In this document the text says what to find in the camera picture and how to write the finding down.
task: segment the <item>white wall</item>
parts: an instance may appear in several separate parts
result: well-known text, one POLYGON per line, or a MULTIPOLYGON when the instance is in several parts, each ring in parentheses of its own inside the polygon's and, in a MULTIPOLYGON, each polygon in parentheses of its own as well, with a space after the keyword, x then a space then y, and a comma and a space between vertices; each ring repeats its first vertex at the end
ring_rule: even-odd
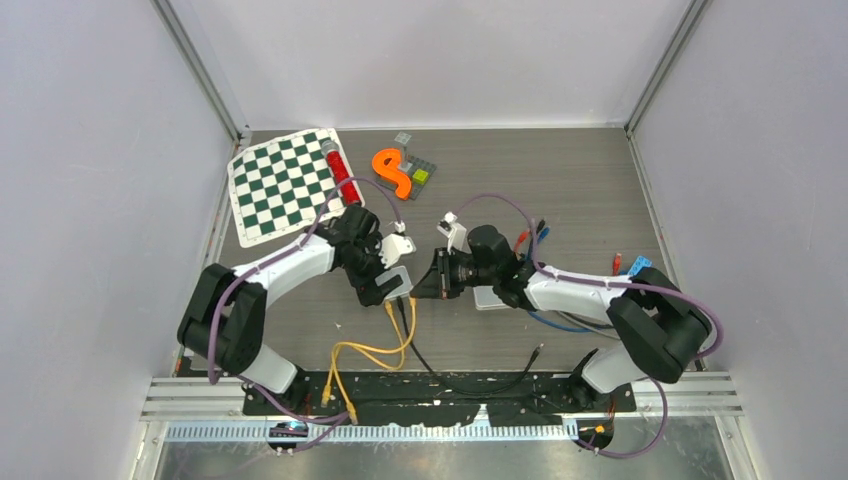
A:
POLYGON ((180 0, 253 130, 630 116, 687 0, 180 0))
POLYGON ((717 1, 637 139, 774 478, 844 478, 848 3, 717 1))
POLYGON ((230 142, 150 2, 3 2, 0 477, 126 472, 230 142))

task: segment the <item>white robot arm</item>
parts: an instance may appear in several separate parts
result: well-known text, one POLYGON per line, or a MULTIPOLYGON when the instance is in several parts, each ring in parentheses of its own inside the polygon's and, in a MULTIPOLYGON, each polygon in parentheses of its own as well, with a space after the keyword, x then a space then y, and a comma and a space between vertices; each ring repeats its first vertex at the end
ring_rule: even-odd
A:
POLYGON ((406 267, 391 267, 402 255, 413 253, 415 245, 403 233, 383 237, 379 227, 373 213, 351 205, 341 217, 319 225, 314 235, 306 238, 304 233, 255 262, 233 269, 210 265, 200 275, 177 339, 205 356, 214 337, 216 365, 274 393, 285 392, 298 367, 262 343, 265 311, 275 301, 310 278, 337 267, 344 268, 363 306, 379 305, 409 292, 412 285, 406 267), (236 278, 251 271, 255 273, 228 299, 230 314, 222 317, 218 331, 211 335, 217 302, 236 278))
POLYGON ((437 228, 450 246, 436 249, 412 296, 446 300, 466 287, 491 286, 512 308, 570 312, 615 327, 621 341, 590 352, 569 378, 570 393, 580 405, 588 407, 598 395, 644 377, 677 382, 712 330, 702 312, 677 298, 609 286, 637 282, 677 290, 659 270, 645 268, 633 277, 585 275, 551 266, 537 271, 491 225, 472 229, 466 238, 465 227, 448 213, 437 228), (459 249, 466 241, 470 253, 459 249), (556 279, 562 276, 575 281, 556 279))

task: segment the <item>orange toy piece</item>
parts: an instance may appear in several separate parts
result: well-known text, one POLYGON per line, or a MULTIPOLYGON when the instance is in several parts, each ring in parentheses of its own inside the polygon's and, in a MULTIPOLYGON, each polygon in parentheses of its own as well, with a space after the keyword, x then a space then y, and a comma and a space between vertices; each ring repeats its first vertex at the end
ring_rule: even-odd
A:
POLYGON ((401 200, 407 200, 412 192, 412 180, 403 172, 398 170, 403 154, 397 148, 386 148, 380 150, 371 160, 371 168, 377 175, 387 182, 397 185, 395 195, 401 200))

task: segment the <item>green and white chessboard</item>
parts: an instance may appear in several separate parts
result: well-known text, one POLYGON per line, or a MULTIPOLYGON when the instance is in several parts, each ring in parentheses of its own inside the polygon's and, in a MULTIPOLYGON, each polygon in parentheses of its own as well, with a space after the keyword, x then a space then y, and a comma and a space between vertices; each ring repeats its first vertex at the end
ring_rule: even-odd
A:
MULTIPOLYGON (((242 247, 259 245, 312 224, 336 186, 321 153, 321 143, 327 139, 339 145, 352 176, 339 137, 331 128, 277 137, 246 149, 230 161, 230 202, 242 247)), ((359 186, 354 186, 363 198, 359 186)), ((334 196, 321 221, 340 216, 344 209, 341 196, 334 196)))

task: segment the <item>red cylinder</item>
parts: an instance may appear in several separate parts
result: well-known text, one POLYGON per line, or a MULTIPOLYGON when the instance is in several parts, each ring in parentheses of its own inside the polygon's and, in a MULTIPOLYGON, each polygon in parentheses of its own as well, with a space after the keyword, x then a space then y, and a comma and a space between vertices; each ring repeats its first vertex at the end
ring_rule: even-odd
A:
MULTIPOLYGON (((347 166, 344 160, 342 160, 342 156, 339 154, 338 146, 335 142, 327 141, 321 146, 321 149, 324 151, 324 158, 327 159, 327 165, 330 166, 330 170, 333 172, 333 178, 336 180, 336 184, 350 177, 350 172, 347 170, 347 166)), ((342 185, 341 195, 346 205, 362 203, 362 199, 359 197, 359 192, 356 191, 353 182, 342 185)))

